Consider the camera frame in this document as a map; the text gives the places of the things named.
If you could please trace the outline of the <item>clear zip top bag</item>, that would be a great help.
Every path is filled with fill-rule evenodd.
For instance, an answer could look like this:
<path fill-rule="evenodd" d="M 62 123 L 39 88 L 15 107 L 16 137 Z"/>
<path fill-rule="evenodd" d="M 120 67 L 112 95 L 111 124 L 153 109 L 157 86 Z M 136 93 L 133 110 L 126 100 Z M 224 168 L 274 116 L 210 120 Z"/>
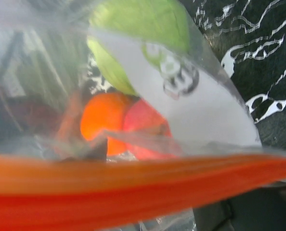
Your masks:
<path fill-rule="evenodd" d="M 179 52 L 90 25 L 102 1 L 0 0 L 0 231 L 286 231 L 286 150 L 262 144 L 188 11 L 190 50 Z M 91 98 L 120 92 L 88 39 L 171 137 L 82 137 Z M 177 157 L 138 160 L 127 144 Z"/>

